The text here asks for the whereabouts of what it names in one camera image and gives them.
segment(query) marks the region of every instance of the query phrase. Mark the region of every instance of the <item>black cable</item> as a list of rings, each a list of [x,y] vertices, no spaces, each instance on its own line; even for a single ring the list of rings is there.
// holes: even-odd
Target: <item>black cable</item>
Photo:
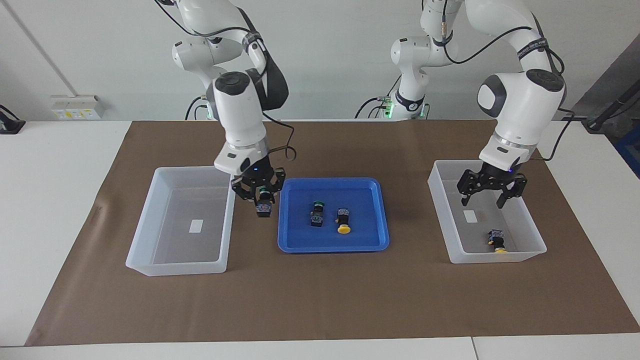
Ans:
[[[429,113],[431,112],[431,104],[426,104],[425,106],[429,106],[427,110],[427,115],[424,116],[424,120],[429,120]]]
[[[360,116],[360,112],[362,111],[362,109],[364,109],[365,106],[367,106],[367,104],[369,104],[370,102],[374,102],[377,101],[378,98],[377,97],[372,97],[371,99],[367,100],[364,102],[364,104],[362,104],[362,106],[360,107],[360,109],[358,109],[358,112],[356,112],[356,116],[353,117],[354,119],[357,119],[358,116]]]
[[[447,3],[448,2],[449,2],[449,0],[444,0],[444,7],[442,8],[442,22],[447,22]],[[463,64],[463,63],[466,63],[467,61],[475,58],[476,56],[480,55],[483,51],[487,50],[487,48],[489,48],[491,45],[495,44],[496,41],[502,39],[503,37],[509,35],[510,33],[514,32],[514,31],[518,31],[518,30],[532,30],[532,28],[530,28],[529,26],[519,26],[517,28],[513,28],[511,30],[507,30],[504,33],[500,34],[500,36],[498,36],[497,38],[495,38],[491,42],[489,42],[489,44],[486,44],[482,49],[478,50],[471,57],[469,57],[469,58],[467,58],[467,59],[465,59],[463,61],[453,60],[449,56],[449,52],[447,51],[447,39],[445,39],[445,38],[442,39],[442,47],[444,48],[444,53],[447,56],[447,59],[449,59],[449,61],[451,61],[454,64]]]
[[[564,72],[564,61],[560,58],[560,56],[558,56],[558,54],[556,54],[555,51],[549,49],[548,47],[545,50],[558,60],[558,62],[560,63],[560,70],[558,70],[558,72],[560,73],[560,75],[562,75],[562,73]]]
[[[607,120],[609,120],[609,119],[613,119],[614,117],[618,117],[618,116],[620,116],[620,115],[622,115],[622,114],[626,113],[627,111],[631,110],[631,109],[632,109],[632,108],[633,108],[633,107],[638,103],[638,101],[640,101],[640,97],[638,97],[638,98],[636,99],[636,101],[634,101],[634,102],[633,102],[633,104],[629,105],[629,107],[628,107],[628,108],[626,108],[626,109],[622,110],[621,112],[619,112],[619,113],[617,113],[617,114],[613,114],[613,115],[611,115],[610,117],[607,117]]]
[[[202,99],[204,99],[204,97],[202,97],[202,96],[198,96],[197,98],[195,98],[195,99],[193,99],[193,100],[191,101],[191,104],[189,105],[189,108],[187,109],[187,113],[186,113],[186,114],[184,114],[184,120],[185,120],[185,121],[187,121],[187,119],[189,118],[189,114],[191,113],[191,109],[193,108],[193,105],[195,105],[195,103],[196,103],[198,100],[202,100]]]
[[[402,78],[402,74],[398,75],[398,78],[396,79],[396,82],[391,85],[391,89],[389,89],[389,91],[387,92],[387,97],[389,95],[391,95],[391,92],[394,91],[394,88],[396,87],[396,85],[398,84],[398,81],[400,81],[400,78]],[[380,101],[380,106],[382,106],[385,102],[384,101]],[[376,118],[378,118],[378,114],[380,114],[380,109],[378,109],[376,111]]]
[[[173,21],[176,25],[178,25],[180,29],[182,29],[185,33],[189,35],[195,36],[194,33],[190,33],[187,29],[184,28],[184,26],[182,26],[182,24],[180,24],[177,20],[175,20],[173,16],[171,16],[171,14],[164,9],[163,5],[158,0],[154,0],[154,1],[158,6],[160,6],[160,10],[162,10],[167,16],[169,16],[169,19],[171,19],[171,21]]]
[[[371,109],[371,111],[369,112],[369,116],[367,117],[367,119],[371,119],[371,115],[373,114],[373,111],[374,111],[374,110],[376,110],[376,109],[377,109],[378,111],[380,111],[380,109],[384,109],[384,108],[385,108],[384,106],[376,106],[375,108]]]
[[[533,20],[536,22],[536,28],[538,29],[538,33],[540,34],[540,37],[544,38],[545,37],[545,32],[542,30],[542,26],[540,26],[540,22],[538,21],[538,18],[536,17],[535,14],[531,13],[531,15],[533,16]],[[549,59],[549,65],[551,65],[551,72],[553,72],[554,74],[558,74],[558,75],[562,75],[562,72],[564,72],[564,62],[562,61],[562,59],[560,59],[560,56],[558,56],[556,53],[556,59],[558,59],[560,61],[560,65],[562,65],[563,67],[563,71],[560,72],[558,71],[557,67],[556,67],[556,62],[554,61],[552,55],[551,55],[551,48],[549,48],[549,46],[546,46],[545,48],[545,52],[547,53],[547,58]]]
[[[271,150],[269,150],[269,153],[272,154],[274,152],[278,152],[278,151],[284,150],[285,158],[287,158],[287,160],[289,160],[289,161],[294,161],[298,157],[298,152],[296,151],[296,149],[293,146],[290,145],[290,143],[291,143],[291,138],[293,137],[293,133],[296,132],[296,128],[291,126],[291,125],[285,124],[285,123],[283,123],[281,121],[277,121],[276,119],[274,119],[273,117],[270,117],[269,115],[265,114],[264,112],[262,112],[262,114],[264,115],[264,117],[266,117],[270,121],[275,122],[276,124],[278,124],[280,126],[284,126],[284,127],[287,127],[289,129],[291,129],[291,133],[289,134],[289,138],[287,139],[287,145],[271,149]],[[289,150],[293,151],[293,158],[289,157]]]
[[[198,105],[196,106],[196,109],[193,110],[193,120],[198,120],[198,109],[203,108],[206,109],[207,106],[206,105]]]
[[[558,135],[558,139],[556,140],[554,149],[553,151],[551,151],[551,156],[549,156],[548,158],[531,158],[532,160],[551,161],[556,155],[556,150],[558,148],[558,145],[560,144],[560,140],[562,140],[562,136],[564,135],[564,132],[569,128],[569,125],[575,120],[575,112],[573,112],[572,110],[567,110],[562,108],[558,108],[558,110],[563,111],[565,113],[570,113],[571,117],[569,118],[569,120],[567,120],[566,125],[564,125],[562,131],[560,131],[560,135]]]
[[[224,29],[221,29],[221,30],[217,30],[217,31],[214,31],[214,32],[208,33],[208,34],[201,34],[201,33],[197,32],[195,30],[193,32],[196,35],[200,36],[200,37],[210,38],[210,37],[214,37],[214,36],[216,36],[218,34],[222,34],[225,31],[230,31],[230,30],[242,30],[242,31],[246,31],[247,33],[251,33],[251,30],[249,30],[247,28],[243,28],[242,26],[231,26],[229,28],[224,28]]]
[[[269,67],[269,59],[270,59],[270,56],[264,57],[264,69],[262,70],[262,74],[260,74],[261,79],[264,76],[264,74],[267,72],[267,68]]]
[[[456,61],[453,60],[450,56],[449,56],[449,52],[447,51],[447,44],[446,44],[446,40],[442,40],[443,42],[443,49],[444,49],[444,53],[447,56],[447,59],[449,59],[449,61],[451,61],[454,64],[464,64],[468,61],[470,61],[471,59],[475,58],[476,56],[480,55],[483,51],[487,50],[491,45],[495,44],[496,41],[502,39],[503,37],[509,35],[510,33],[514,32],[514,31],[518,31],[518,30],[531,30],[531,28],[529,26],[519,26],[517,28],[513,28],[511,30],[507,30],[505,32],[503,32],[502,34],[500,34],[497,38],[491,40],[489,42],[489,44],[486,44],[484,47],[482,47],[482,49],[478,50],[475,54],[473,54],[472,56],[469,56],[467,59],[464,59],[462,61]]]
[[[6,108],[6,106],[4,106],[4,105],[0,104],[0,109],[2,109],[2,110],[4,110],[4,111],[8,112],[11,116],[13,116],[13,117],[14,117],[14,119],[15,119],[15,120],[20,120],[20,118],[18,118],[17,116],[15,116],[15,114],[14,114],[11,110],[7,109],[7,108]]]

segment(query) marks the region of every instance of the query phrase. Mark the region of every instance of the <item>plastic tray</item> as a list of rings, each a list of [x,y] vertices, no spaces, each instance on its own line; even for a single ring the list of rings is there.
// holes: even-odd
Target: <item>plastic tray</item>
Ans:
[[[288,179],[281,192],[278,246],[288,253],[374,252],[389,245],[380,184],[370,177]],[[324,224],[310,225],[314,201],[324,202]],[[339,208],[348,208],[349,234],[339,234]]]
[[[227,269],[235,193],[215,167],[156,169],[126,265],[148,276]]]
[[[429,176],[429,189],[451,262],[514,263],[546,252],[547,246],[521,197],[507,200],[499,209],[495,201],[500,192],[485,190],[462,206],[458,180],[466,169],[478,171],[481,167],[480,160],[438,160]],[[508,252],[494,253],[487,244],[487,233],[492,229],[504,231]]]

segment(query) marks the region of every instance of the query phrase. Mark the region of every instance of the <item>white wall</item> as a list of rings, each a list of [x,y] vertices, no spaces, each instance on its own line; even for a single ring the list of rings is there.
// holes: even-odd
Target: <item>white wall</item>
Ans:
[[[393,41],[423,34],[414,0],[233,2],[250,15],[289,82],[289,100],[273,112],[286,119],[352,117],[364,100],[384,95],[398,75],[389,57]],[[637,0],[525,2],[567,64],[565,106],[575,104],[640,31]],[[202,93],[199,80],[171,59],[172,44],[187,35],[153,0],[0,0],[0,102],[28,120],[51,120],[48,96],[70,90],[3,3],[73,90],[100,97],[106,120],[181,119]],[[464,15],[455,30],[462,56],[489,40]],[[226,66],[247,67],[246,59]],[[475,100],[479,84],[494,72],[519,70],[513,50],[502,43],[465,65],[430,69],[431,117],[485,118]]]

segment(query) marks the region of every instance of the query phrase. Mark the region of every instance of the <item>power socket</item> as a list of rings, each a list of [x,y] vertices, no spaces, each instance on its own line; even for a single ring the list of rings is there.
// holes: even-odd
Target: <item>power socket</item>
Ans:
[[[52,96],[51,111],[58,120],[102,120],[104,107],[94,95]]]

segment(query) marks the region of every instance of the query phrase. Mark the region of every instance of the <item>black band on robot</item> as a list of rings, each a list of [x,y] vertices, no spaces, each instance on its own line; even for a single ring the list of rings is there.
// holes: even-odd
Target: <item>black band on robot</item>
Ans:
[[[424,96],[418,101],[411,101],[409,99],[405,99],[400,95],[400,91],[396,92],[396,100],[398,103],[406,108],[407,111],[416,111],[420,108],[420,105],[424,102]]]
[[[453,38],[453,30],[451,30],[451,35],[449,35],[448,38],[444,39],[444,41],[437,41],[436,38],[433,38],[433,43],[436,44],[436,46],[443,47],[444,45],[447,45],[452,38]]]
[[[247,33],[242,39],[244,51],[247,52],[247,50],[249,50],[249,45],[256,40],[262,40],[262,36],[259,32],[254,31],[252,33]]]
[[[549,42],[547,41],[546,38],[539,38],[537,40],[533,40],[518,52],[518,59],[522,60],[522,58],[527,56],[530,52],[541,49],[543,47],[549,47]]]

